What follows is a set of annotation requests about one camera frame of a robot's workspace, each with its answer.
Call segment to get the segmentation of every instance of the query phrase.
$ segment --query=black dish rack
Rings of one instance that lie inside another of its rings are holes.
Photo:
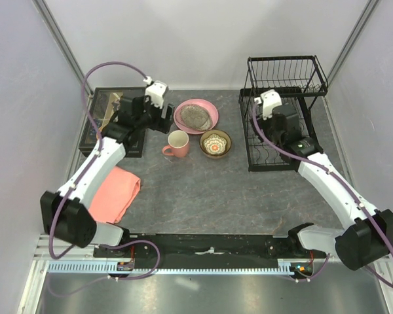
[[[270,89],[280,94],[283,104],[293,105],[297,110],[303,135],[317,140],[311,109],[319,96],[327,94],[328,80],[316,56],[248,58],[248,73],[245,86],[240,90],[239,105],[249,171],[294,170],[277,151],[259,140],[250,121],[254,99]],[[260,113],[261,108],[257,106],[256,114]]]

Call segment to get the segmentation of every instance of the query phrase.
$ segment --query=cup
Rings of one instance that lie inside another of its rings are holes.
[[[163,155],[183,158],[189,152],[189,136],[184,131],[173,131],[169,134],[168,143],[169,145],[162,149]]]

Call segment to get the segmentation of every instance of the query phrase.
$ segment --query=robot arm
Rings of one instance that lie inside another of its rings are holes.
[[[62,196],[71,190],[58,217],[55,236],[78,247],[89,244],[119,244],[124,230],[112,224],[96,222],[90,216],[88,208],[109,172],[126,156],[130,147],[136,144],[144,129],[150,128],[162,133],[168,133],[170,130],[174,108],[164,103],[167,85],[159,81],[153,82],[149,77],[145,82],[148,86],[144,96],[133,99],[121,98],[117,122],[108,123],[102,131],[101,151],[99,143],[96,143],[82,166],[57,193],[45,192],[41,197],[41,212],[46,233],[50,233]]]
[[[338,230],[314,226],[311,223],[302,224],[289,231],[294,242],[304,249],[315,249],[338,256],[344,265],[352,270],[387,255],[388,248],[369,219],[334,175],[361,200],[362,207],[376,220],[392,245],[393,213],[389,209],[383,212],[376,210],[372,203],[365,200],[343,179],[318,143],[311,137],[302,136],[297,112],[291,105],[282,105],[277,92],[269,90],[255,99],[255,102],[262,105],[263,110],[257,117],[257,124],[261,126],[269,141],[285,152],[324,165],[328,169],[325,171],[307,161],[297,161],[281,154],[283,160],[293,164],[294,169],[319,191],[338,216],[343,228]]]

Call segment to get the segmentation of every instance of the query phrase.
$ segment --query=wall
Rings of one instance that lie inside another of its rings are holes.
[[[0,314],[16,312],[39,198],[63,183],[81,115],[79,83],[33,3],[0,1]]]
[[[317,54],[329,71],[366,0],[47,0],[83,71],[126,61],[171,88],[243,88],[248,56]],[[136,86],[126,69],[96,86]]]
[[[380,2],[327,98],[354,184],[393,210],[393,0]]]

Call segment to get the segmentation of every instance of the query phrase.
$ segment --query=towel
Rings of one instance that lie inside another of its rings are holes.
[[[114,167],[99,187],[89,212],[94,220],[99,222],[120,222],[139,191],[139,177]]]

